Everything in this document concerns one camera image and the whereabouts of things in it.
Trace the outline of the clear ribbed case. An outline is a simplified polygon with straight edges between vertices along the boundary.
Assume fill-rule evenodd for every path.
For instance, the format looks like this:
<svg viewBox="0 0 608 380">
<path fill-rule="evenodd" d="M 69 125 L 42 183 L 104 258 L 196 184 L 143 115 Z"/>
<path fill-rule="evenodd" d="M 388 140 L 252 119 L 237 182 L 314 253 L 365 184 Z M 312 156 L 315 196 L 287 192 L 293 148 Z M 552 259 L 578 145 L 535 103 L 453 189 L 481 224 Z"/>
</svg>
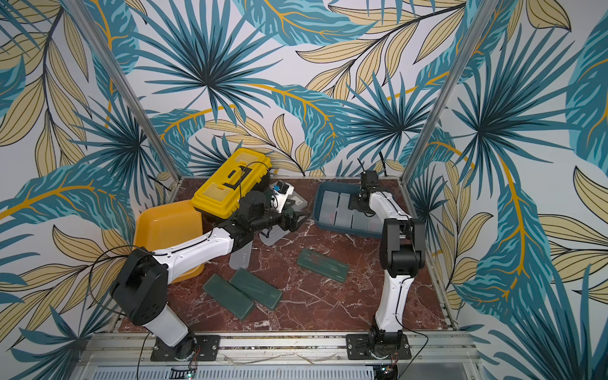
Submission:
<svg viewBox="0 0 608 380">
<path fill-rule="evenodd" d="M 244 245 L 239 250 L 234 251 L 230 254 L 229 266 L 231 269 L 237 271 L 239 269 L 248 269 L 250 265 L 251 252 L 253 248 L 253 241 Z"/>
<path fill-rule="evenodd" d="M 370 230 L 371 217 L 362 212 L 353 212 L 351 228 L 358 231 Z"/>
</svg>

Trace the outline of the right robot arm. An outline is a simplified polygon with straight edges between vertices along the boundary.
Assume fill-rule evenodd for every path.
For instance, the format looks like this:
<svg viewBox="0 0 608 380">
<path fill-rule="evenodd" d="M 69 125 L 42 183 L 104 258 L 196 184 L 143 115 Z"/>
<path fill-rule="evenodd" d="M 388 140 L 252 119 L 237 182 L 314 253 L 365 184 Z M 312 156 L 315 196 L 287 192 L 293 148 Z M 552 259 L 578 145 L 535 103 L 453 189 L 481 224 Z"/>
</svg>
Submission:
<svg viewBox="0 0 608 380">
<path fill-rule="evenodd" d="M 409 290 L 425 266 L 424 222 L 405 212 L 393 194 L 380 184 L 378 173 L 364 170 L 359 192 L 350 196 L 348 207 L 383 223 L 379 260 L 384 270 L 383 292 L 372 322 L 368 347 L 372 356 L 398 351 L 403 339 L 403 313 Z"/>
</svg>

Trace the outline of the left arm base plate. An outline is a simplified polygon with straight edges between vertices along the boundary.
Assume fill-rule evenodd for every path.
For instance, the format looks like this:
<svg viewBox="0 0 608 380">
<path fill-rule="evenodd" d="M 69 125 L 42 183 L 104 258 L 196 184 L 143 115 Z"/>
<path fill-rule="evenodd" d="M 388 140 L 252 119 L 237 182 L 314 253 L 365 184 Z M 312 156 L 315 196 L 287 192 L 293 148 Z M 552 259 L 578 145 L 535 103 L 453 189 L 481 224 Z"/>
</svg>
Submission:
<svg viewBox="0 0 608 380">
<path fill-rule="evenodd" d="M 180 363 L 213 362 L 218 354 L 220 339 L 220 335 L 192 335 L 190 333 L 175 347 L 170 347 L 160 338 L 156 338 L 150 360 L 152 362 Z"/>
</svg>

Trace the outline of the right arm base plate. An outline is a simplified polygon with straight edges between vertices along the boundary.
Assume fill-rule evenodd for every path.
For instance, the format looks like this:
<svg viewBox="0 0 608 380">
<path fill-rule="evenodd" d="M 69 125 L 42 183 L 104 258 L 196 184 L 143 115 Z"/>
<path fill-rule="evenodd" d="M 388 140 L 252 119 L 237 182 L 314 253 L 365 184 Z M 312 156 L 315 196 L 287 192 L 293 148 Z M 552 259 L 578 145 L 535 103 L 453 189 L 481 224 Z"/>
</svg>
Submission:
<svg viewBox="0 0 608 380">
<path fill-rule="evenodd" d="M 350 360 L 412 358 L 409 342 L 403 332 L 380 332 L 375 335 L 370 331 L 366 334 L 348 334 L 346 349 Z"/>
</svg>

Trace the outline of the clear case with red pen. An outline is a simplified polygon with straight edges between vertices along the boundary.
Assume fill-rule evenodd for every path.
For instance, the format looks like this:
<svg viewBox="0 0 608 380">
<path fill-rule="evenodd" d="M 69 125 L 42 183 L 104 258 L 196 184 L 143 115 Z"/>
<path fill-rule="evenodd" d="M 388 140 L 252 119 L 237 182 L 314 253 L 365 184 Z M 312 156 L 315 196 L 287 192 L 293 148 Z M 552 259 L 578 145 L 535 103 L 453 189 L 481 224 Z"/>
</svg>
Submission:
<svg viewBox="0 0 608 380">
<path fill-rule="evenodd" d="M 339 194 L 325 191 L 321 200 L 318 221 L 332 226 L 335 223 Z"/>
</svg>

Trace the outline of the clear case with barcode label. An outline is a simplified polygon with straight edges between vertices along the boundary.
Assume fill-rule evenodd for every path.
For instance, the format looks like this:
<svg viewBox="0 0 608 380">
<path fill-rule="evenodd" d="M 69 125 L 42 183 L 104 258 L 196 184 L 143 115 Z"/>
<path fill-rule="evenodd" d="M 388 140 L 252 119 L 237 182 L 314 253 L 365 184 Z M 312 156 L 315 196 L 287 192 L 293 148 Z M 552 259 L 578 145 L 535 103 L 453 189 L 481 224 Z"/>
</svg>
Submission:
<svg viewBox="0 0 608 380">
<path fill-rule="evenodd" d="M 301 212 L 307 208 L 308 201 L 300 196 L 297 192 L 293 192 L 288 196 L 289 205 L 296 212 Z"/>
</svg>

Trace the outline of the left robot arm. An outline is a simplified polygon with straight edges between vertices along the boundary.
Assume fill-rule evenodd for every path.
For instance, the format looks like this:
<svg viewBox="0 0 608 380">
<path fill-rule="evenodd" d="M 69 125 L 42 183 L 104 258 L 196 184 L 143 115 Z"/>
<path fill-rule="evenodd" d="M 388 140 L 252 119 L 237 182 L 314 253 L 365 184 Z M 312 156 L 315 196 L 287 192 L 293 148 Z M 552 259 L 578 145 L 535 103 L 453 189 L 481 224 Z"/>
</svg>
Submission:
<svg viewBox="0 0 608 380">
<path fill-rule="evenodd" d="M 109 294 L 131 323 L 154 334 L 174 360 L 186 361 L 193 358 L 198 342 L 168 306 L 169 284 L 201 264 L 240 250 L 258 231 L 279 226 L 295 232 L 307 217 L 307 213 L 290 207 L 280 212 L 272 207 L 267 193 L 251 191 L 230 218 L 207 233 L 167 249 L 133 250 Z"/>
</svg>

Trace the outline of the clear rectangular case front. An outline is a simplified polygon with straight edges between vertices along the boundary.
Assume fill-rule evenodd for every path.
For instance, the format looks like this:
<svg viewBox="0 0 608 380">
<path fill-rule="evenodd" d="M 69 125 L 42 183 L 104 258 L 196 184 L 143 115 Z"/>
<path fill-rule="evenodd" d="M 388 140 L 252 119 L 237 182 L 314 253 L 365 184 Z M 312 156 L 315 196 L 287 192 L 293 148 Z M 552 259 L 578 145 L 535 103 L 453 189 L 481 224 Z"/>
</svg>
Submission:
<svg viewBox="0 0 608 380">
<path fill-rule="evenodd" d="M 335 226 L 339 228 L 351 229 L 352 228 L 352 218 L 353 218 L 353 210 L 349 208 L 349 201 L 351 195 L 348 193 L 340 193 L 338 204 L 337 204 L 337 213 L 335 218 Z"/>
</svg>

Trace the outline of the clear case stack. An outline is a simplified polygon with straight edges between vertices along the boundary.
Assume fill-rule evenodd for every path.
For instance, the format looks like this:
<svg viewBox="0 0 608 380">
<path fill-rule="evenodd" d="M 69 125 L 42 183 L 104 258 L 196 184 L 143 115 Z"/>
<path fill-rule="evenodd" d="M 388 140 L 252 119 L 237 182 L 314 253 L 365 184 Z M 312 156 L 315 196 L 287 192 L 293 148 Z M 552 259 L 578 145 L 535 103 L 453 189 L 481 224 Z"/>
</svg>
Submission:
<svg viewBox="0 0 608 380">
<path fill-rule="evenodd" d="M 381 234 L 383 231 L 383 219 L 379 218 L 378 215 L 370 217 L 369 221 L 369 231 L 373 234 Z"/>
<path fill-rule="evenodd" d="M 280 226 L 273 226 L 272 228 L 260 231 L 259 237 L 263 244 L 272 246 L 288 234 L 290 234 L 290 231 L 285 231 Z"/>
</svg>

